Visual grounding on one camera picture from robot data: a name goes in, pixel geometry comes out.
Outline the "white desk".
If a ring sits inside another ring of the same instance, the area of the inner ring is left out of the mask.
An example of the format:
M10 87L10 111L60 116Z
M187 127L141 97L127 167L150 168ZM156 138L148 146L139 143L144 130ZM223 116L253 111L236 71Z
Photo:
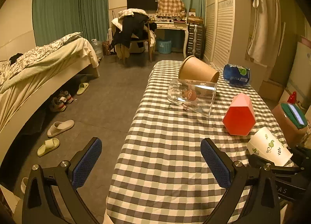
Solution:
M173 37L173 35L176 35L178 38L183 37L183 57L186 59L187 57L187 43L189 38L189 30L188 30L188 24L186 21L155 21L157 25L158 30L164 30L168 31L168 34Z

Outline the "white floral paper cup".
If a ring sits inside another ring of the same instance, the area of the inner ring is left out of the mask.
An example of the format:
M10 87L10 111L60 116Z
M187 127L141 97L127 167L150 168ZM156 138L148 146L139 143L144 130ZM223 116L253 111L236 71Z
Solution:
M293 154L269 131L260 128L247 143L250 154L272 161L276 166L284 166Z

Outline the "clear plastic cup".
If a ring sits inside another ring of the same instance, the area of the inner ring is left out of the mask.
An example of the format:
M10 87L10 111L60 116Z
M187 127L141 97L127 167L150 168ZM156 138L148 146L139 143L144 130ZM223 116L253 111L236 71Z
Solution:
M173 79L168 86L168 100L185 110L210 117L217 92L214 82Z

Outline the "green slipper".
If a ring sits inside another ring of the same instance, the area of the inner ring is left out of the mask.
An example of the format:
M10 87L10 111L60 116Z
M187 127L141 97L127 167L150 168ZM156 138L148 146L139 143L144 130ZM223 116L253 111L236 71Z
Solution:
M83 94L87 88L89 87L89 83L88 82L82 82L79 84L79 88L78 91L76 92L77 95L81 95Z

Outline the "brown plastic stool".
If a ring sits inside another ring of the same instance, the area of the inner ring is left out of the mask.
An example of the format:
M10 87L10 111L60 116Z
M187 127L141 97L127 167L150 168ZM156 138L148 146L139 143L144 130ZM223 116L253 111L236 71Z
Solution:
M295 146L302 143L305 135L307 134L308 127L306 126L302 129L298 129L286 116L280 104L281 103L279 103L272 110L272 114L274 115L275 119L277 120L277 123L279 124L284 134L288 147L294 148Z

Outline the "blue laundry basket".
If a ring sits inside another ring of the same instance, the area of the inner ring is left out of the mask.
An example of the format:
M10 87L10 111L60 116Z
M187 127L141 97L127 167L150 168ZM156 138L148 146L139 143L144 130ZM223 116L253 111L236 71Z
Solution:
M157 46L158 46L158 52L161 54L170 54L171 53L171 40L163 40L158 39L157 40Z

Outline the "white small fridge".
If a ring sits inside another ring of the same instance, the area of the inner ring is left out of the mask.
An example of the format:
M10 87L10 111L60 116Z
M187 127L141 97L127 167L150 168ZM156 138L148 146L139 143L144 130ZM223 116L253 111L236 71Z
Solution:
M297 47L288 82L279 102L287 101L296 92L296 103L304 109L310 106L310 40L298 36Z

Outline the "brown kraft paper cup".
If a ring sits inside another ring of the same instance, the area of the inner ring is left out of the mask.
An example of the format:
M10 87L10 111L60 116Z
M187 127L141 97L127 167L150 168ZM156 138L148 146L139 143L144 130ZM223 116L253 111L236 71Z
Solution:
M219 71L195 56L189 56L182 63L178 78L217 83Z

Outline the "white louvered wardrobe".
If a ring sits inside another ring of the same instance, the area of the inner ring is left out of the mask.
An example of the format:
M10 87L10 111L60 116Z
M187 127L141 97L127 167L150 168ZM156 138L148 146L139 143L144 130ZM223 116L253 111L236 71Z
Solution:
M250 69L250 85L259 91L266 68L250 60L255 9L252 0L205 1L204 60L218 67L236 64Z

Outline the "large water jug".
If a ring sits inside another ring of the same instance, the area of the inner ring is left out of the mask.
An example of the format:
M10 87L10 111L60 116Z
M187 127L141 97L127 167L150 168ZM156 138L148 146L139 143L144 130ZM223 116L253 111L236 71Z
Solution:
M91 40L92 47L96 53L96 56L98 60L102 59L103 57L103 50L102 50L102 44L97 39Z

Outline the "green cushion pad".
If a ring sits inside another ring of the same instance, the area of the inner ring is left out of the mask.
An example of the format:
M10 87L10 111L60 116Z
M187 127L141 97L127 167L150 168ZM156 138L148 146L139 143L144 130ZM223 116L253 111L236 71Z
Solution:
M302 117L303 121L304 121L304 125L300 125L298 123L298 121L296 120L295 116L292 114L292 111L290 110L290 108L288 107L290 103L281 103L281 108L284 111L284 113L286 114L286 116L290 119L290 121L298 128L298 129L302 129L304 127L306 127L308 125L307 119L305 117L305 115L303 114L303 112L296 106L295 108L298 110L300 116Z

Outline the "red thermos bottle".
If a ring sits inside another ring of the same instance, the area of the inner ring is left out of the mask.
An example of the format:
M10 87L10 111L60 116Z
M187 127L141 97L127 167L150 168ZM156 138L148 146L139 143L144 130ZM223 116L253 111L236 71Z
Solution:
M290 104L295 104L297 100L297 92L294 91L292 94L290 94L290 96L288 97L287 102Z

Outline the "plaid cloth cover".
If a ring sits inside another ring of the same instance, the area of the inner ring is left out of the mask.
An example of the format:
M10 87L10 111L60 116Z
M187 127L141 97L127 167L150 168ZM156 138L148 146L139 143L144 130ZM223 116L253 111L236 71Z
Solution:
M183 18L186 6L182 0L158 0L156 15L164 18Z

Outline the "hanging white towel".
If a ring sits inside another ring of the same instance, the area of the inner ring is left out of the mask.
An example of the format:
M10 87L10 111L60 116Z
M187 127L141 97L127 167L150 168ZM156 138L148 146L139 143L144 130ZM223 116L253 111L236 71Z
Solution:
M273 67L278 56L281 37L279 0L253 0L255 26L248 56L256 63Z

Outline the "checkered tablecloth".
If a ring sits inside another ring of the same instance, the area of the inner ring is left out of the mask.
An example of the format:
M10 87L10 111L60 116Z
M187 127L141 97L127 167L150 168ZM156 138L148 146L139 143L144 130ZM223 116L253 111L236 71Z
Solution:
M105 223L202 223L225 190L218 186L200 152L210 138L232 160L248 162L250 136L232 136L222 123L239 93L252 101L256 124L285 142L275 117L251 86L233 87L223 78L210 117L183 110L167 98L181 62L163 60L149 75L140 105L122 146L107 196Z

